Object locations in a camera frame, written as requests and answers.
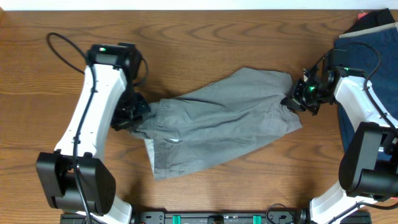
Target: gray shorts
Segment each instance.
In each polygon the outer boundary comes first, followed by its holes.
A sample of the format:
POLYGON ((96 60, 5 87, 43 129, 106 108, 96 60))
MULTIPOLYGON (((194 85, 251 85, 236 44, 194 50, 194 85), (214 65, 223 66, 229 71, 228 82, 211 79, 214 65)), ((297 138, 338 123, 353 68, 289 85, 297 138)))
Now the gray shorts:
POLYGON ((151 103, 131 134, 145 139, 155 179, 228 162, 302 127, 280 101, 288 73, 242 68, 197 91, 151 103))

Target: black cable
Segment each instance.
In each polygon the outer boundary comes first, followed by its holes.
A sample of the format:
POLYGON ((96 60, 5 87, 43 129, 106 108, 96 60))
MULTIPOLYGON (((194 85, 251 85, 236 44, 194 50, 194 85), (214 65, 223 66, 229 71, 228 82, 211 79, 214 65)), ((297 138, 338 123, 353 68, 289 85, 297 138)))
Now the black cable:
POLYGON ((360 206, 364 205, 364 206, 369 206, 371 208, 376 208, 376 209, 380 209, 380 210, 392 210, 395 208, 398 208, 398 203, 395 203, 391 206, 380 206, 380 205, 373 205, 371 203, 366 203, 366 202, 357 202, 355 205, 353 205, 352 207, 350 207, 349 209, 347 209, 346 211, 344 211, 343 213, 339 214, 336 217, 333 217, 332 220, 330 220, 328 222, 328 224, 332 224, 333 222, 335 222, 336 220, 338 220, 339 218, 347 215, 349 212, 352 212, 355 208, 360 209, 360 206))
MULTIPOLYGON (((92 217, 91 218, 93 221, 95 221, 95 222, 97 222, 97 224, 106 224, 105 222, 102 222, 101 220, 99 220, 99 219, 97 219, 97 218, 95 218, 95 217, 92 217)), ((87 217, 83 220, 83 223, 82 224, 87 224, 87 217)))
POLYGON ((363 83, 363 87, 364 87, 364 91, 365 94, 368 96, 369 100, 371 101, 371 103, 373 104, 373 106, 375 107, 375 109, 377 110, 377 112, 380 114, 380 116, 386 121, 386 123, 390 126, 390 128, 392 129, 393 132, 395 132, 396 136, 398 136, 398 130, 397 128, 394 126, 394 124, 387 118, 387 113, 384 113, 382 111, 382 109, 379 107, 379 105, 376 103, 376 101, 374 100, 374 98, 372 97, 372 95, 369 92, 369 87, 368 87, 368 81, 370 80, 370 78, 376 73, 376 71, 379 69, 380 67, 380 62, 381 62, 381 57, 380 57, 380 53, 371 45, 363 43, 363 42, 350 42, 347 44, 343 44, 343 45, 339 45, 337 47, 333 47, 332 49, 328 50, 322 57, 320 60, 318 60, 318 62, 315 64, 317 65, 323 58, 325 58, 325 55, 327 53, 329 53, 332 50, 335 49, 339 49, 340 47, 344 47, 347 45, 351 45, 351 44, 359 44, 359 45, 363 45, 369 49, 371 49, 376 57, 377 57, 377 65, 374 67, 374 69, 369 73, 368 77, 365 78, 365 81, 363 83))
POLYGON ((56 32, 51 32, 51 33, 48 33, 48 34, 47 34, 46 41, 47 41, 47 45, 50 47, 51 51, 52 51, 59 59, 61 59, 63 62, 65 62, 67 65, 69 65, 71 68, 73 68, 73 69, 75 69, 76 71, 78 71, 78 72, 84 74, 84 71, 80 70, 79 68, 76 68, 76 66, 74 66, 74 65, 72 65, 70 62, 68 62, 64 57, 62 57, 62 56, 55 50, 55 48, 52 46, 52 43, 51 43, 51 41, 50 41, 50 37, 53 36, 53 35, 56 36, 56 37, 59 37, 59 38, 63 39, 65 42, 67 42, 68 44, 70 44, 70 45, 71 45, 74 49, 76 49, 76 50, 79 52, 79 54, 86 60, 86 55, 83 53, 83 51, 81 51, 81 49, 80 49, 76 44, 74 44, 71 40, 69 40, 68 38, 62 36, 61 34, 58 34, 58 33, 56 33, 56 32))
POLYGON ((149 69, 148 69, 147 60, 145 60, 145 58, 142 58, 141 60, 143 60, 144 63, 145 63, 145 71, 146 71, 145 72, 145 77, 141 81, 135 83, 134 86, 142 86, 143 84, 145 84, 145 82, 147 81, 147 78, 148 78, 149 69))
POLYGON ((82 116, 81 116, 81 118, 80 118, 80 122, 79 122, 79 125, 78 125, 78 127, 77 127, 76 134, 75 134, 75 137, 74 137, 74 140, 73 140, 73 159, 72 159, 72 160, 73 160, 73 170, 75 171, 76 186, 77 186, 77 189, 78 189, 78 191, 79 191, 80 198, 81 198, 81 201, 83 202, 83 206, 84 206, 85 212, 86 212, 86 223, 87 223, 87 224, 91 224, 91 223, 92 223, 92 222, 91 222, 91 213, 90 213, 90 209, 88 208, 87 199, 86 199, 85 193, 84 193, 84 191, 83 191, 83 187, 81 186, 81 181, 80 181, 80 176, 79 176, 80 171, 79 171, 79 168, 78 168, 77 147, 78 147, 78 144, 79 144, 79 142, 80 142, 80 140, 79 140, 80 131, 81 131, 81 128, 82 128, 82 126, 83 126, 84 120, 85 120, 86 115, 87 115, 87 112, 88 112, 88 108, 90 107, 91 101, 93 100, 94 93, 95 93, 95 90, 96 90, 96 73, 95 73, 95 70, 94 70, 94 68, 93 68, 93 65, 90 65, 90 64, 88 63, 87 56, 83 53, 83 51, 82 51, 77 45, 75 45, 75 44, 74 44, 71 40, 69 40, 68 38, 66 38, 66 37, 64 37, 64 36, 62 36, 62 35, 60 35, 60 34, 58 34, 58 33, 51 32, 51 33, 47 34, 47 44, 49 45, 49 47, 50 47, 50 49, 52 50, 52 52, 53 52, 59 59, 61 59, 61 60, 62 60, 63 62, 65 62, 67 65, 71 66, 71 68, 73 68, 73 69, 75 69, 76 71, 78 71, 78 72, 84 74, 84 72, 83 72, 82 70, 76 68, 74 65, 72 65, 71 63, 69 63, 68 61, 66 61, 66 60, 65 60, 60 54, 58 54, 58 52, 52 47, 52 44, 51 44, 51 41, 50 41, 50 37, 51 37, 52 35, 57 36, 57 37, 63 39, 64 41, 68 42, 73 48, 75 48, 75 49, 80 53, 80 55, 85 59, 86 64, 89 66, 89 68, 90 68, 90 70, 91 70, 91 75, 93 76, 93 87, 92 87, 92 89, 91 89, 91 93, 90 93, 90 96, 89 96, 89 98, 88 98, 88 101, 87 101, 87 104, 86 104, 86 108, 85 108, 85 110, 84 110, 84 112, 83 112, 83 114, 82 114, 82 116))
MULTIPOLYGON (((284 208, 287 208, 285 205, 283 205, 283 204, 281 204, 281 203, 275 203, 275 204, 271 205, 271 206, 267 209, 267 211, 266 211, 266 218, 267 218, 267 220, 268 220, 269 222, 271 222, 272 224, 276 224, 276 223, 274 223, 274 221, 272 221, 272 220, 268 217, 268 211, 269 211, 272 207, 274 207, 275 205, 280 205, 280 206, 282 206, 282 207, 284 207, 284 208)), ((287 212, 293 217, 293 219, 295 218, 295 216, 294 216, 293 214, 291 214, 290 211, 287 211, 287 212)))

